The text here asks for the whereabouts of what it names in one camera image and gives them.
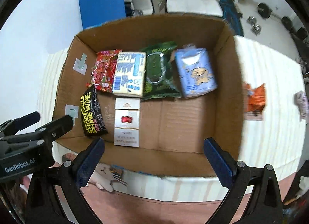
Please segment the blue foam board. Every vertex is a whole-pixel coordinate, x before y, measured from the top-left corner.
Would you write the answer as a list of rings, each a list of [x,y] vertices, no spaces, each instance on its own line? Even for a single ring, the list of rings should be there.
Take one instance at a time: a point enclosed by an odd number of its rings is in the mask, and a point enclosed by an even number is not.
[[[79,0],[82,28],[126,18],[124,0]]]

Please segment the green wipes pack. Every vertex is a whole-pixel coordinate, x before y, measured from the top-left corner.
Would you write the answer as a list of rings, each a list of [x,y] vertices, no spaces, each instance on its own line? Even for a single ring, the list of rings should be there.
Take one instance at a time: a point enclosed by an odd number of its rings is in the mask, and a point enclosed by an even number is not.
[[[141,50],[146,53],[143,101],[181,97],[181,92],[173,79],[173,68],[170,62],[172,51],[176,48],[175,42],[161,42]]]

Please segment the blue cartoon tissue pack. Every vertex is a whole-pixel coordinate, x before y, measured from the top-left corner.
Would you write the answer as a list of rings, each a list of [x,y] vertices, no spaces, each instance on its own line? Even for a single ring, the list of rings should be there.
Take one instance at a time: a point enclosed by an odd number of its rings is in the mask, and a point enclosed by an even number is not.
[[[217,82],[205,48],[186,47],[174,53],[182,94],[193,98],[217,89]]]

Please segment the purple fluffy cloth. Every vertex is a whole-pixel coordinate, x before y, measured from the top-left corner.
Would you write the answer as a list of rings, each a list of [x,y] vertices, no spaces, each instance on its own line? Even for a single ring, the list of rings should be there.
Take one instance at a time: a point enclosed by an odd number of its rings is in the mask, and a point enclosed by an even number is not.
[[[294,103],[297,106],[299,113],[300,113],[300,119],[304,119],[307,121],[308,119],[308,99],[303,91],[299,91],[294,95]]]

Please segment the black shoe wipes packet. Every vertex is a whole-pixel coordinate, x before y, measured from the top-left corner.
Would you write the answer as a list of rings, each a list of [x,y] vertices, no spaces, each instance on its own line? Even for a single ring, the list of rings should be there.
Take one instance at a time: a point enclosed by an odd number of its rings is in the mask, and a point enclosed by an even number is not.
[[[83,131],[87,137],[108,134],[94,85],[91,85],[80,97],[80,111]]]

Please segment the black blue weight bench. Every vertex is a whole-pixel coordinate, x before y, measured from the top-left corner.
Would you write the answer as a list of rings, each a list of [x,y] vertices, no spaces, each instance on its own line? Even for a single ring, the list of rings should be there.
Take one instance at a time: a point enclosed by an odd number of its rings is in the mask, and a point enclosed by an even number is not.
[[[219,5],[223,11],[223,18],[229,24],[234,35],[244,36],[240,16],[232,0],[220,0]]]

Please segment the open cardboard box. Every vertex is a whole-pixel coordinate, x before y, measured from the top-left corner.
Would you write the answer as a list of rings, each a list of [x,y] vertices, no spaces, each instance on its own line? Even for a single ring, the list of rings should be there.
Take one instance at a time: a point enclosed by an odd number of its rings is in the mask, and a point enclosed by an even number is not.
[[[152,175],[206,177],[214,172],[204,156],[212,137],[237,159],[244,121],[244,92],[233,33],[223,20],[202,15],[148,15],[117,20],[75,35],[57,87],[54,118],[68,105],[79,106],[96,54],[101,50],[139,51],[160,42],[194,44],[210,57],[217,89],[189,99],[141,103],[139,147],[114,145],[115,96],[99,94],[108,134],[101,161]]]

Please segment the orange snack packet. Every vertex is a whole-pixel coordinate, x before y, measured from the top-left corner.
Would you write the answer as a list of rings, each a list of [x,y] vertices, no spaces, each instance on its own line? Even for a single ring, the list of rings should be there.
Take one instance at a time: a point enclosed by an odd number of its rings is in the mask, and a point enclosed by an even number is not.
[[[265,83],[257,88],[244,83],[244,119],[263,120],[263,110],[266,106]]]

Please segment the blue white tissue pack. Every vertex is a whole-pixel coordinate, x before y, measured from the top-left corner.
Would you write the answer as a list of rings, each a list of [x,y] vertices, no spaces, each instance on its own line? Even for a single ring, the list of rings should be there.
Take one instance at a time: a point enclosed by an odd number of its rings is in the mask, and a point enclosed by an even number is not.
[[[142,98],[146,53],[122,51],[118,54],[112,93]]]

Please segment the white red cigarette carton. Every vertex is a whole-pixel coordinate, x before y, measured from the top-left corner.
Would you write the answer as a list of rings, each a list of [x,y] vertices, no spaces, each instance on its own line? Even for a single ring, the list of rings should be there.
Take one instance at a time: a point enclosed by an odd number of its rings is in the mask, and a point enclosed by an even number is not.
[[[140,99],[117,98],[115,101],[114,145],[139,147]]]

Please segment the red snack packet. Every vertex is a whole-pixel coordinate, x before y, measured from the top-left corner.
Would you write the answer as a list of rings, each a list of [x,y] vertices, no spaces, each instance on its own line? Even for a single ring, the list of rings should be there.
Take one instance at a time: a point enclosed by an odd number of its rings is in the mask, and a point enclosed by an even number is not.
[[[87,88],[94,85],[99,91],[112,92],[117,58],[122,51],[122,49],[114,49],[96,53],[96,61],[92,68],[91,81],[90,83],[86,83]]]

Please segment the chrome dumbbell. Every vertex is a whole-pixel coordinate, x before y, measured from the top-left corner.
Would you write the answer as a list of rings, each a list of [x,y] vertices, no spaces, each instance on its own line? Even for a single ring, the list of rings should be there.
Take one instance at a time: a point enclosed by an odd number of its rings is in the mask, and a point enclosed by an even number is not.
[[[255,25],[257,22],[257,19],[254,16],[249,16],[247,19],[247,23],[250,24],[251,26]]]
[[[261,26],[259,24],[254,24],[251,28],[251,31],[256,35],[260,35],[261,33]]]

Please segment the cat print on mat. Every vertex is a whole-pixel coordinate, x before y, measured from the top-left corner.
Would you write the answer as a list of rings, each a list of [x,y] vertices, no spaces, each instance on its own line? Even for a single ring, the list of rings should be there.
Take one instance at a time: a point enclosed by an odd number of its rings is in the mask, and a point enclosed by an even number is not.
[[[114,191],[114,183],[120,183],[127,187],[127,182],[123,180],[123,175],[124,171],[122,169],[104,163],[99,163],[97,164],[85,187],[92,184],[102,191],[111,193]]]

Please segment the striped table cloth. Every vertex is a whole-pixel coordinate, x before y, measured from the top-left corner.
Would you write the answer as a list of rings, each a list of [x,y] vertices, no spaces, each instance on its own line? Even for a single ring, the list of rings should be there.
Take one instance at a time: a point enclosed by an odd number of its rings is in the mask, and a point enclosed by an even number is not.
[[[297,171],[305,138],[306,121],[300,118],[294,95],[305,89],[300,65],[284,54],[251,39],[235,36],[244,80],[265,83],[263,120],[244,123],[239,158],[250,166],[274,167],[278,180]],[[125,171],[127,185],[114,190],[163,202],[221,200],[227,193],[215,177],[156,177]]]

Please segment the floor barbell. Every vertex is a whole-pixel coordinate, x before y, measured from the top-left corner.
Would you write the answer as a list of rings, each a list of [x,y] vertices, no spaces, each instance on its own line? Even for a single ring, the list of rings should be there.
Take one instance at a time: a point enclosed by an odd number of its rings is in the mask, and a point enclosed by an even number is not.
[[[259,3],[258,6],[257,6],[257,11],[259,13],[259,15],[263,18],[263,19],[269,19],[270,16],[274,16],[278,19],[281,20],[281,23],[283,24],[283,26],[291,31],[292,28],[293,28],[293,24],[292,24],[292,20],[290,20],[287,16],[279,16],[277,14],[275,14],[273,12],[273,10],[265,3]]]

